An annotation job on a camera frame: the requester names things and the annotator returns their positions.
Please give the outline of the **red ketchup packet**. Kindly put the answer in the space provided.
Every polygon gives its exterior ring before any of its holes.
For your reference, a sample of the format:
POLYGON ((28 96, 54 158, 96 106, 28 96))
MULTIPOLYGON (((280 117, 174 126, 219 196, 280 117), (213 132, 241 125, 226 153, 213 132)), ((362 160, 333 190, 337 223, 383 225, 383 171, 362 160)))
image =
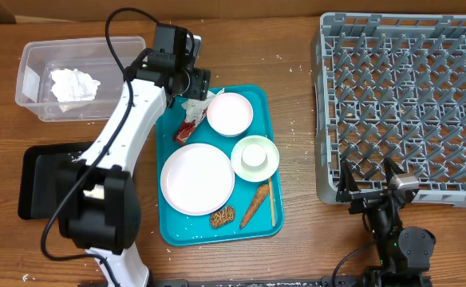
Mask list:
POLYGON ((186 116, 176 134, 173 136, 173 140, 180 145, 185 145, 189 137, 194 133, 205 117, 205 114, 197 118, 186 116))

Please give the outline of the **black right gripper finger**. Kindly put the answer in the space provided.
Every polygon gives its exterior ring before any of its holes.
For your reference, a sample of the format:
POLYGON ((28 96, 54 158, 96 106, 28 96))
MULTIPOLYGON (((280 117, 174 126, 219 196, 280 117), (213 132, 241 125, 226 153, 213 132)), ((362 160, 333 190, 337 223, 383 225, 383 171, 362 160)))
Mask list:
POLYGON ((388 187, 399 187, 401 185, 399 175, 402 175, 404 171, 390 157, 384 158, 383 165, 388 187))
POLYGON ((353 178, 352 171, 350 170, 349 164, 343 159, 340 162, 340 182, 338 184, 338 190, 341 193, 346 192, 359 192, 359 188, 353 178))

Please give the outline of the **white torn wrapper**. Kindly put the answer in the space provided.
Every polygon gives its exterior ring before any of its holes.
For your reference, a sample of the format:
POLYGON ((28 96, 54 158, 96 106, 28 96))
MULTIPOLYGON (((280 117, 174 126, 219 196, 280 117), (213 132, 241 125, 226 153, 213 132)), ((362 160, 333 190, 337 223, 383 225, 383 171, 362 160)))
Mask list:
POLYGON ((206 112, 209 104, 218 96, 224 93, 225 88, 220 89, 217 93, 211 91, 207 92, 205 100, 188 99, 182 103, 182 108, 186 112, 184 123, 199 125, 200 122, 206 117, 206 112))

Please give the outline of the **pink bowl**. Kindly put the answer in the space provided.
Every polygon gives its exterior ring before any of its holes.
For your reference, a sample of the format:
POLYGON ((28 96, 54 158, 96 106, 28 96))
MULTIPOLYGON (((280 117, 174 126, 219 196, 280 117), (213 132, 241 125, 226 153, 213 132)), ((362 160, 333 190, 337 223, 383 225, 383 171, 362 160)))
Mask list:
POLYGON ((207 121, 222 136, 235 137, 251 125, 254 110, 250 101, 234 92, 216 96, 207 108, 207 121))

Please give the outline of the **pile of white rice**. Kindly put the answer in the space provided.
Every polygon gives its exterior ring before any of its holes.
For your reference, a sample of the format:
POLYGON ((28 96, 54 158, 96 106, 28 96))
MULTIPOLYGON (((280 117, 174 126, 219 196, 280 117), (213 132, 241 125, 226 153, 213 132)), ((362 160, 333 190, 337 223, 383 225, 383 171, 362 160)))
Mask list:
POLYGON ((75 151, 75 152, 70 152, 68 156, 72 163, 76 163, 81 160, 81 154, 82 154, 81 151, 75 151))

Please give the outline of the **white napkin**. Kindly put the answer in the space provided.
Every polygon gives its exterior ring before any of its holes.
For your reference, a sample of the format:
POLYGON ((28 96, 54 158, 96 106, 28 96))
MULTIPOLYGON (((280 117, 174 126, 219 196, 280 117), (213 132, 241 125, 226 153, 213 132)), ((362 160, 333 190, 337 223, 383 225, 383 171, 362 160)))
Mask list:
POLYGON ((100 81, 78 69, 57 69, 50 73, 50 77, 54 81, 51 92, 63 112, 86 106, 82 101, 93 101, 101 85, 100 81))

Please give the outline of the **white cup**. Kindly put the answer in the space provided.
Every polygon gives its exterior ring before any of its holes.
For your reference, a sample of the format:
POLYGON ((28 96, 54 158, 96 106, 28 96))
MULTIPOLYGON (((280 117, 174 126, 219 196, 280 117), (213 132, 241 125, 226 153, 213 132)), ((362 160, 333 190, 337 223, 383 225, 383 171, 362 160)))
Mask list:
POLYGON ((247 167, 261 167, 267 159, 263 146, 249 143, 242 151, 242 162, 247 167))

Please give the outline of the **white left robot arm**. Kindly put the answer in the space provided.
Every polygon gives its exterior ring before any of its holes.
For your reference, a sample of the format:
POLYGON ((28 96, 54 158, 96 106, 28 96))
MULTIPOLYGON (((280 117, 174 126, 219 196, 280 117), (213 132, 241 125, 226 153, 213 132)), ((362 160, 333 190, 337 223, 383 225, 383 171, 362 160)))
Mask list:
POLYGON ((135 245, 141 210, 132 174, 149 132, 175 97, 205 100, 210 72, 195 68, 200 39, 188 29, 157 24, 151 48, 122 68, 120 100, 93 144, 55 175, 57 209, 49 230, 96 260, 109 286, 148 286, 152 276, 135 245))

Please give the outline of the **pale green saucer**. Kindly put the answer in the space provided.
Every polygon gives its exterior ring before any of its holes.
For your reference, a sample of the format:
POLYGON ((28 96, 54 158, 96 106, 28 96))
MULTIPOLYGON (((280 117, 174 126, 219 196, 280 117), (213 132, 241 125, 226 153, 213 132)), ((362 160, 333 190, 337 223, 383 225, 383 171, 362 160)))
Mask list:
POLYGON ((241 179, 262 182, 277 170, 280 156, 275 144, 265 136, 247 136, 231 151, 231 165, 241 179))

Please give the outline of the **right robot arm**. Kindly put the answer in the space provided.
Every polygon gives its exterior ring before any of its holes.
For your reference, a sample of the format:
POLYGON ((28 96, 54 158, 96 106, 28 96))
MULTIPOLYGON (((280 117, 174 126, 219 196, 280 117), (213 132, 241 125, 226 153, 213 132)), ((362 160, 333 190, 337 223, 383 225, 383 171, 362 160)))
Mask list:
POLYGON ((350 214, 361 214, 364 227, 373 240, 345 256, 330 278, 332 286, 408 286, 432 287, 430 257, 436 245, 432 232, 420 227, 405 227, 398 211, 412 202, 420 190, 416 176, 404 172, 392 159, 384 158, 387 187, 362 192, 346 160, 340 162, 340 181, 336 200, 349 204, 350 214), (342 265, 353 256, 376 247, 379 266, 368 266, 361 276, 338 278, 342 265))

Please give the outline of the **large white plate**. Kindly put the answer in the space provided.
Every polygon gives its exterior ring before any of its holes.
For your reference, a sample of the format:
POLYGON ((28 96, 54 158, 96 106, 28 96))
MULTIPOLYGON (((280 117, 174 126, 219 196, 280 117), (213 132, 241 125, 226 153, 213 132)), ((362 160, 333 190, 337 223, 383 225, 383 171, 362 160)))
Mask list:
POLYGON ((206 143, 192 143, 173 152, 160 174, 166 202, 182 214, 200 216, 223 206, 235 187, 228 156, 206 143))

